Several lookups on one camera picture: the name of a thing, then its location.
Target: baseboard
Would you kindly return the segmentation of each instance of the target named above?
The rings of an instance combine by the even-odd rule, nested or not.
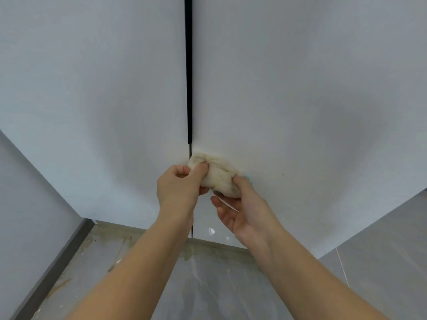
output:
[[[90,219],[82,221],[61,252],[56,256],[55,260],[50,264],[46,272],[15,311],[11,320],[32,319],[94,225]]]

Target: person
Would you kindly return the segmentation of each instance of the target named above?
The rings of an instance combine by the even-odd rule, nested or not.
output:
[[[155,223],[68,320],[151,318],[193,225],[193,210],[209,170],[201,163],[170,167],[157,181]],[[233,182],[242,198],[211,198],[222,223],[245,245],[297,320],[386,319],[328,271],[279,223],[245,177]]]

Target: floor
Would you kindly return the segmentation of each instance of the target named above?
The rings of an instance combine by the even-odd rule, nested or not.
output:
[[[143,230],[94,226],[34,319],[64,319],[133,247]],[[346,282],[336,250],[322,263]],[[190,239],[152,319],[292,319],[246,250]]]
[[[95,226],[34,319],[64,319],[143,230]],[[427,319],[427,192],[320,258],[390,319]],[[246,250],[189,239],[153,319],[292,319]]]

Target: cabinet door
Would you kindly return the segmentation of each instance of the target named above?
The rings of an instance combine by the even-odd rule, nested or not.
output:
[[[1,0],[0,26],[0,129],[79,215],[149,227],[188,159],[184,0]]]
[[[427,186],[427,0],[195,0],[194,143],[320,257]],[[196,238],[238,245],[209,196]]]

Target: hand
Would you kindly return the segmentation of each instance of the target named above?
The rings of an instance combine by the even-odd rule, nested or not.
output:
[[[200,187],[202,179],[209,171],[204,162],[197,165],[191,172],[188,166],[171,166],[157,180],[157,198],[160,203],[160,218],[185,220],[193,224],[193,210],[199,195],[209,192],[208,188]]]
[[[267,201],[255,192],[247,178],[235,175],[233,182],[242,192],[241,199],[227,198],[215,193],[216,196],[211,197],[211,201],[222,223],[232,231],[239,242],[248,247],[250,241],[267,239],[271,226],[280,223]]]

